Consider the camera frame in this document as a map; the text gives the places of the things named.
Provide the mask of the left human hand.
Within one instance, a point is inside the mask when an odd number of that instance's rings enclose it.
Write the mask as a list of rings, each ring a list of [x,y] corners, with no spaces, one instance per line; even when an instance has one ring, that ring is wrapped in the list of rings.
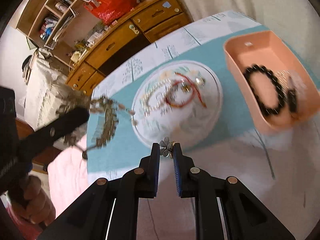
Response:
[[[36,176],[26,175],[14,181],[9,199],[13,212],[31,224],[48,226],[54,221],[56,211]]]

